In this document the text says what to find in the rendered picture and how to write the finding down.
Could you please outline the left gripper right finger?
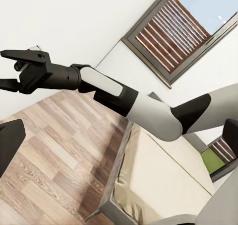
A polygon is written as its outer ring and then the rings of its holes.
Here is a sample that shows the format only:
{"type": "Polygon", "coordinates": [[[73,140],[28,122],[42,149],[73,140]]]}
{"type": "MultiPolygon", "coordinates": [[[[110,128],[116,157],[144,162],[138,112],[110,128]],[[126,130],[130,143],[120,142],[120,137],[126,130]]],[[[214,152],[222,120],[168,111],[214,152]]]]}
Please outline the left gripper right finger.
{"type": "Polygon", "coordinates": [[[235,156],[238,159],[238,121],[233,119],[227,119],[225,121],[222,137],[226,143],[230,146],[235,156]]]}

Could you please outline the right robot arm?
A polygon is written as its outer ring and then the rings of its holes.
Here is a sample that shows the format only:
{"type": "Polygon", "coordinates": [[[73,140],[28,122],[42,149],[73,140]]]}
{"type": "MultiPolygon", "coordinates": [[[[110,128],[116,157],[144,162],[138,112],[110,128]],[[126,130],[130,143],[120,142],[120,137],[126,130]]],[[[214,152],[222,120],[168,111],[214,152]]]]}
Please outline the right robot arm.
{"type": "Polygon", "coordinates": [[[88,64],[52,64],[40,45],[27,50],[2,50],[3,58],[16,61],[16,78],[0,78],[0,89],[32,94],[37,88],[96,91],[93,100],[138,124],[156,138],[173,142],[182,134],[220,127],[238,121],[238,82],[218,88],[177,107],[151,98],[103,75],[88,64]]]}

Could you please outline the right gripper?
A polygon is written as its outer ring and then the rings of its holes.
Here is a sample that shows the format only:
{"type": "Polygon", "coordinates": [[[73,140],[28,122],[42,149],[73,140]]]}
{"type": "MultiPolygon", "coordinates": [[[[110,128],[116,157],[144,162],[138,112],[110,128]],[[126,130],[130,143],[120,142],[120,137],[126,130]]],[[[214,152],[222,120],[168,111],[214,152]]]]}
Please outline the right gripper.
{"type": "Polygon", "coordinates": [[[2,50],[3,58],[29,64],[16,78],[0,78],[0,89],[32,94],[37,88],[64,89],[68,83],[68,70],[52,64],[49,53],[42,50],[2,50]]]}

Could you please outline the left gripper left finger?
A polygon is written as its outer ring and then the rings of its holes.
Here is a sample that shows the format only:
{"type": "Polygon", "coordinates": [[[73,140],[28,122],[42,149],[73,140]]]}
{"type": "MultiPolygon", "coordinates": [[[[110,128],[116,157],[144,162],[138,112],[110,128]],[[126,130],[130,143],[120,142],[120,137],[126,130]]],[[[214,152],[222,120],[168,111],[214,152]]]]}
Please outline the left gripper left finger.
{"type": "Polygon", "coordinates": [[[21,119],[0,124],[0,178],[26,137],[21,119]]]}

